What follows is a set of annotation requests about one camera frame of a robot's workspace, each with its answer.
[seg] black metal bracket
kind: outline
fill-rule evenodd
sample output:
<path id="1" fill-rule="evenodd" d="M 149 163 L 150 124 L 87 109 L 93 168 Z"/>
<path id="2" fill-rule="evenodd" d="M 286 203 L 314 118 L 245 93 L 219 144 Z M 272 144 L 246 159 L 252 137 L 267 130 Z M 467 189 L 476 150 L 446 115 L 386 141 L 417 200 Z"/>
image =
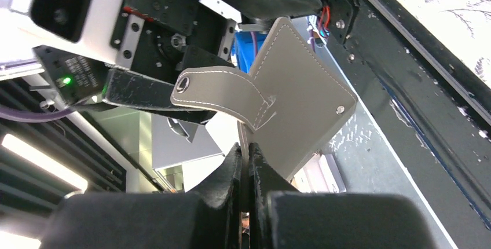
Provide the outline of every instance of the black metal bracket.
<path id="1" fill-rule="evenodd" d="M 356 0 L 327 0 L 327 6 L 331 13 L 327 25 L 330 32 L 329 37 L 343 44 L 353 27 L 358 13 L 358 2 Z"/>
<path id="2" fill-rule="evenodd" d="M 43 65 L 46 80 L 67 105 L 102 92 L 108 68 L 101 61 L 45 45 L 32 51 Z"/>

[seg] green led light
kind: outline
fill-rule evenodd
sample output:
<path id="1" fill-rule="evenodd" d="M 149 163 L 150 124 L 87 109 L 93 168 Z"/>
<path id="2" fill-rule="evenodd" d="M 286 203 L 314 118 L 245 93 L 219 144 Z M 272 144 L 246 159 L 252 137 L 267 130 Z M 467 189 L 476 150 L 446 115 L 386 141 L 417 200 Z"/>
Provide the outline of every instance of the green led light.
<path id="1" fill-rule="evenodd" d="M 63 84 L 68 85 L 72 82 L 72 79 L 70 77 L 65 77 L 63 78 Z"/>

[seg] blue object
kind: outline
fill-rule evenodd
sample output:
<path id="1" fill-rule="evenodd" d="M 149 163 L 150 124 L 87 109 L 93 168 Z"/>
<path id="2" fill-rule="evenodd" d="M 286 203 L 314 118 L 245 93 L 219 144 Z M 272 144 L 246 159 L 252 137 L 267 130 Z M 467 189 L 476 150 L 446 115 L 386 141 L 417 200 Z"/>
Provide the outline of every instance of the blue object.
<path id="1" fill-rule="evenodd" d="M 256 32 L 258 39 L 258 50 L 266 39 L 266 34 L 260 34 Z M 249 72 L 252 63 L 254 62 L 254 44 L 252 43 L 252 37 L 250 32 L 237 32 L 235 33 L 235 40 L 232 45 L 232 55 L 237 56 L 237 65 L 243 72 Z"/>

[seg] red wire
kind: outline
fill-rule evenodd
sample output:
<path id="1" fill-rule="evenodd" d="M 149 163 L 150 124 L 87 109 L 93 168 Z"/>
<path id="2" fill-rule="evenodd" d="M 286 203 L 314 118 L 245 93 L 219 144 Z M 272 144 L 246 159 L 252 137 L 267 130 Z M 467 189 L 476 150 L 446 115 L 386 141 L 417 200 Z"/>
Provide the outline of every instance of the red wire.
<path id="1" fill-rule="evenodd" d="M 317 25 L 317 27 L 321 27 L 322 20 L 324 19 L 324 13 L 325 13 L 325 7 L 323 8 L 323 12 L 321 14 L 321 18 L 319 19 L 319 24 Z"/>
<path id="2" fill-rule="evenodd" d="M 327 12 L 327 20 L 324 24 L 324 29 L 327 30 L 327 24 L 329 24 L 329 21 L 331 21 L 331 10 L 330 10 L 329 6 L 326 6 L 325 8 L 327 9 L 327 11 L 326 11 Z"/>

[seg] metal rivet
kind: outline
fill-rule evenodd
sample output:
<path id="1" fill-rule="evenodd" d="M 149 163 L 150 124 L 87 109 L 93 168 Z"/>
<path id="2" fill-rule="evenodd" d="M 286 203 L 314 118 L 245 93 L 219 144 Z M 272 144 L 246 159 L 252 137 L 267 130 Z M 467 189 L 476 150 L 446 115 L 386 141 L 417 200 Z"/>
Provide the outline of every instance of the metal rivet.
<path id="1" fill-rule="evenodd" d="M 345 112 L 345 107 L 342 105 L 338 106 L 338 108 L 336 109 L 336 114 L 338 114 L 338 115 L 341 115 L 344 112 Z"/>
<path id="2" fill-rule="evenodd" d="M 178 94 L 184 93 L 185 90 L 187 90 L 189 87 L 189 77 L 185 76 L 179 80 L 177 83 L 177 86 L 175 87 L 175 90 L 177 91 Z"/>
<path id="3" fill-rule="evenodd" d="M 140 26 L 138 26 L 138 24 L 136 24 L 136 23 L 132 23 L 131 29 L 135 32 L 138 32 L 138 30 L 140 30 Z"/>
<path id="4" fill-rule="evenodd" d="M 129 51 L 129 50 L 125 50 L 125 51 L 123 51 L 123 56 L 124 56 L 126 59 L 131 58 L 131 51 Z"/>
<path id="5" fill-rule="evenodd" d="M 345 22 L 342 19 L 336 21 L 336 28 L 344 29 L 344 27 L 345 27 Z"/>

